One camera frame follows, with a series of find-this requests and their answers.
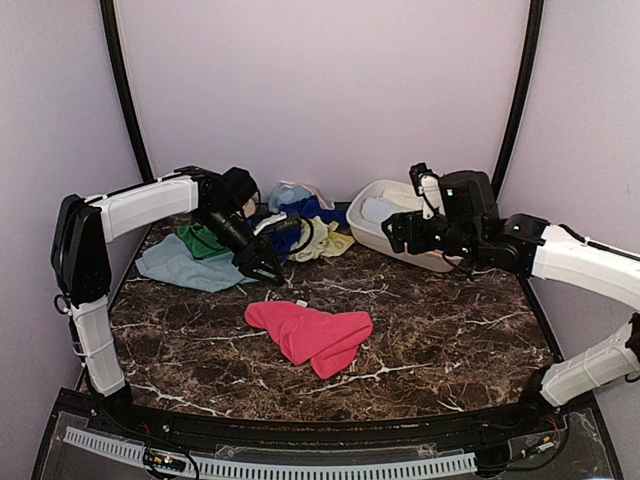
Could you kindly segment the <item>large pale blue towel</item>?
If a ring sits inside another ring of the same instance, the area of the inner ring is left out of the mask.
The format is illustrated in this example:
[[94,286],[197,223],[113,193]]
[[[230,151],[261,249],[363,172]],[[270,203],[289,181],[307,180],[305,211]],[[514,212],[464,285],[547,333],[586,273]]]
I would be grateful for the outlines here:
[[365,199],[361,214],[364,220],[382,230],[382,223],[391,215],[416,210],[414,206],[403,206],[384,197],[368,197]]

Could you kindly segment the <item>pink towel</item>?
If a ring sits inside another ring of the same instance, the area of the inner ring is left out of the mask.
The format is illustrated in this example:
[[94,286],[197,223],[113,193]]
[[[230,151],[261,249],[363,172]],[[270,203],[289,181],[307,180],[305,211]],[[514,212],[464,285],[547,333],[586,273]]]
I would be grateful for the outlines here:
[[373,332],[366,312],[330,314],[291,302],[252,303],[245,320],[267,331],[294,365],[310,362],[322,379],[348,368]]

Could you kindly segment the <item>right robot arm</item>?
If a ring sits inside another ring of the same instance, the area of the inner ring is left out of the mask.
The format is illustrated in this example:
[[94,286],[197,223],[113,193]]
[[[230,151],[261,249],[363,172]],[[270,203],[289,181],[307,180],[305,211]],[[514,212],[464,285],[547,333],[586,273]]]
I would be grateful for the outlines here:
[[397,253],[439,251],[530,283],[567,358],[536,370],[510,424],[534,432],[549,414],[609,384],[639,379],[639,257],[535,216],[397,213],[382,231]]

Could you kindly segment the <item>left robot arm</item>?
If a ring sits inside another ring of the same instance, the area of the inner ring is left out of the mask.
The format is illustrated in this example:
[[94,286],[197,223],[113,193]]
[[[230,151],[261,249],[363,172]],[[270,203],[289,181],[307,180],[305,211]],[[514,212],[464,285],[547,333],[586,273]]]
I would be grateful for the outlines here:
[[233,254],[244,276],[282,285],[279,253],[249,225],[244,205],[256,194],[250,173],[232,167],[223,174],[187,166],[149,182],[60,205],[50,261],[59,294],[55,308],[69,318],[76,354],[85,365],[101,417],[120,436],[141,427],[130,406],[131,388],[119,364],[108,316],[112,272],[107,246],[116,238],[165,218],[192,213]]

